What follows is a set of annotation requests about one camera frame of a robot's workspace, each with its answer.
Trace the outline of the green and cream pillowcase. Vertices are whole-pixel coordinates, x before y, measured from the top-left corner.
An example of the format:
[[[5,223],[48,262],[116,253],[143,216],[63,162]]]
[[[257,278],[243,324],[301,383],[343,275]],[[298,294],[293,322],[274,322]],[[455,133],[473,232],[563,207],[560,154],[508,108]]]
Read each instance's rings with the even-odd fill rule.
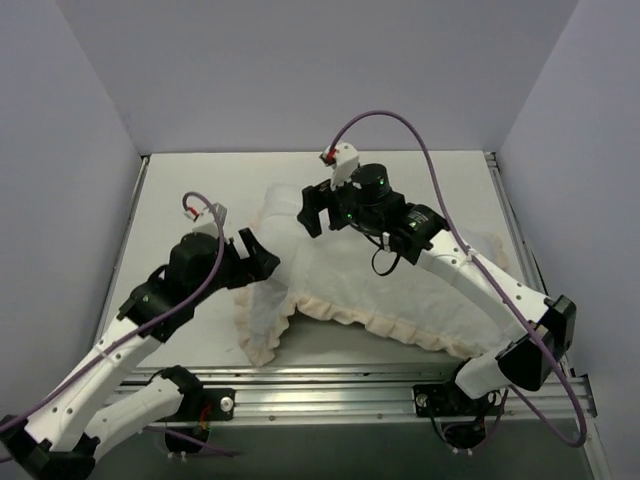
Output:
[[[466,360],[505,338],[479,307],[436,275],[402,261],[387,276],[371,267],[374,248],[356,231],[311,238],[296,216],[301,189],[268,187],[253,232],[280,263],[234,299],[239,346],[255,366],[276,357],[295,313],[315,321],[359,324],[381,338]]]

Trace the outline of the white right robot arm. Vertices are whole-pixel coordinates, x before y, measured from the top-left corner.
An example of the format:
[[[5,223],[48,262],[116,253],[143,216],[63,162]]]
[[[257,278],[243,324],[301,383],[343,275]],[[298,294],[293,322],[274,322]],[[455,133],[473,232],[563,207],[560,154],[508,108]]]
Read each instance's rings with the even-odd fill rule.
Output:
[[[379,246],[445,281],[493,320],[505,341],[469,360],[444,388],[444,400],[464,413],[480,397],[514,385],[539,390],[572,344],[577,307],[568,297],[551,299],[489,261],[430,207],[406,201],[394,191],[381,164],[357,167],[348,180],[334,179],[302,191],[298,221],[312,237],[329,227],[354,230]]]

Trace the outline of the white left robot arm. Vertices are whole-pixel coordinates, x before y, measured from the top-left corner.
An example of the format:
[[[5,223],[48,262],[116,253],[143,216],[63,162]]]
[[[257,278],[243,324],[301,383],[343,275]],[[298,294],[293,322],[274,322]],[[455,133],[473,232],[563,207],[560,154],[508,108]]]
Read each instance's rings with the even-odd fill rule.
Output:
[[[110,406],[122,380],[183,325],[216,291],[268,279],[280,264],[245,228],[248,255],[231,240],[193,232],[175,245],[166,264],[131,291],[81,363],[48,400],[25,418],[6,416],[1,442],[34,479],[86,479],[107,452],[148,425],[176,417],[200,420],[215,408],[203,384],[176,365]]]

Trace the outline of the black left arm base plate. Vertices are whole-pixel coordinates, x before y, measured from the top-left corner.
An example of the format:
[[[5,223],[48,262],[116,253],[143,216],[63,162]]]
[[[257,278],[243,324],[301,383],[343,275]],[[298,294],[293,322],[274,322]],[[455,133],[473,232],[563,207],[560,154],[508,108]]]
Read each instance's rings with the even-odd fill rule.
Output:
[[[234,417],[235,397],[236,391],[232,388],[203,387],[184,396],[177,410],[160,420],[191,423],[230,421]]]

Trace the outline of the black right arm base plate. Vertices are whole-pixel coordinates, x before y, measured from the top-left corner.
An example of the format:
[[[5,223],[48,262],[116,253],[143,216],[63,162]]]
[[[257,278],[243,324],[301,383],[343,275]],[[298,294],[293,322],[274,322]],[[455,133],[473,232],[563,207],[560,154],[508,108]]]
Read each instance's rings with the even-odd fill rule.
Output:
[[[415,384],[412,394],[419,417],[479,417],[499,412],[495,394],[471,399],[452,382]]]

